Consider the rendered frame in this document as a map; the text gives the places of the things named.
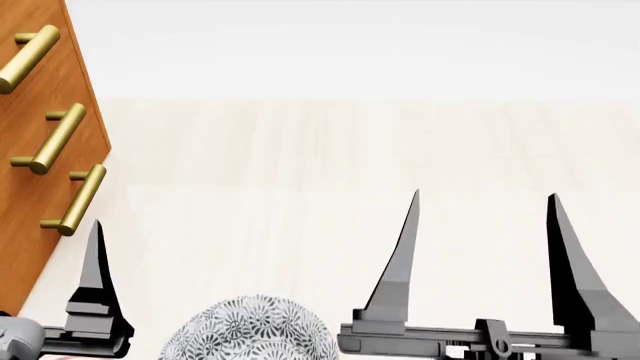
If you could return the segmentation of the orange wooden drawer cabinet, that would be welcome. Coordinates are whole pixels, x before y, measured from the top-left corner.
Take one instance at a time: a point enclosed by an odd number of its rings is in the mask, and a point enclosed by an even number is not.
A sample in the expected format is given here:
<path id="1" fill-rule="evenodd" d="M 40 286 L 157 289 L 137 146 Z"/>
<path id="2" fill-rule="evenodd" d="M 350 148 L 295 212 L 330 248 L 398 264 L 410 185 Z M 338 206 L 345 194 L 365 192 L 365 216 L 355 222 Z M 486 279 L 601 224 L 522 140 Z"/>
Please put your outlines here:
<path id="1" fill-rule="evenodd" d="M 42 229 L 42 219 L 61 219 L 80 181 L 72 171 L 102 164 L 111 143 L 67 8 L 68 0 L 0 0 L 0 68 L 20 50 L 19 32 L 49 24 L 60 39 L 16 89 L 0 95 L 0 311 L 18 314 L 56 248 L 61 235 Z M 12 167 L 10 158 L 33 156 L 57 121 L 45 113 L 74 103 L 86 115 L 51 169 L 36 175 Z"/>

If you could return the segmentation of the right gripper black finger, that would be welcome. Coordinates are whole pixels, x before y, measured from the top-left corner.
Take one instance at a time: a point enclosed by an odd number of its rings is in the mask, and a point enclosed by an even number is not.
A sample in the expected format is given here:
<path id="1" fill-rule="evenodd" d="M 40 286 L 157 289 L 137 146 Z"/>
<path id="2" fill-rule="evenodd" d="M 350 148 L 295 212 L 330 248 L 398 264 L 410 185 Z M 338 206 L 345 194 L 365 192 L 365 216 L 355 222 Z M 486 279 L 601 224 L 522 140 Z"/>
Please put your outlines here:
<path id="1" fill-rule="evenodd" d="M 405 332 L 419 217 L 420 191 L 416 190 L 384 271 L 365 307 L 353 310 L 353 332 L 387 335 Z"/>
<path id="2" fill-rule="evenodd" d="M 567 333 L 640 332 L 587 257 L 558 194 L 547 199 L 546 232 L 554 324 Z"/>

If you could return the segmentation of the grey floral patterned bowl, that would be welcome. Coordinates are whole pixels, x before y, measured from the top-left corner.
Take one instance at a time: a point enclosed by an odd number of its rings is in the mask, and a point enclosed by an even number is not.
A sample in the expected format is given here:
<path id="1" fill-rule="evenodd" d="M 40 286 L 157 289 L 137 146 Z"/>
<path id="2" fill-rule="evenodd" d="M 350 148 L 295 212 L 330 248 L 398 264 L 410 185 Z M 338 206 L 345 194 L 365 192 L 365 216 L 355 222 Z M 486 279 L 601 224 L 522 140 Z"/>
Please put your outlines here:
<path id="1" fill-rule="evenodd" d="M 330 330 L 298 302 L 238 296 L 198 312 L 157 360 L 340 360 Z"/>

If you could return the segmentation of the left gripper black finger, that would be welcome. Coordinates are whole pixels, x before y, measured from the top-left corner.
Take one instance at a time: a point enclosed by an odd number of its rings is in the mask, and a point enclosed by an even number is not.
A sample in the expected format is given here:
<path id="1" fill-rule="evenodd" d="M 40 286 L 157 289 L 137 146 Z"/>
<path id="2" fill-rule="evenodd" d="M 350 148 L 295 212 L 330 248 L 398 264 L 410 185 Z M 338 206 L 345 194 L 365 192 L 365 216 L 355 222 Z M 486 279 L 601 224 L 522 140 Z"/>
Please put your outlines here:
<path id="1" fill-rule="evenodd" d="M 67 302 L 64 330 L 70 341 L 97 356 L 125 356 L 134 335 L 122 314 L 111 278 L 103 227 L 95 221 L 77 289 Z"/>

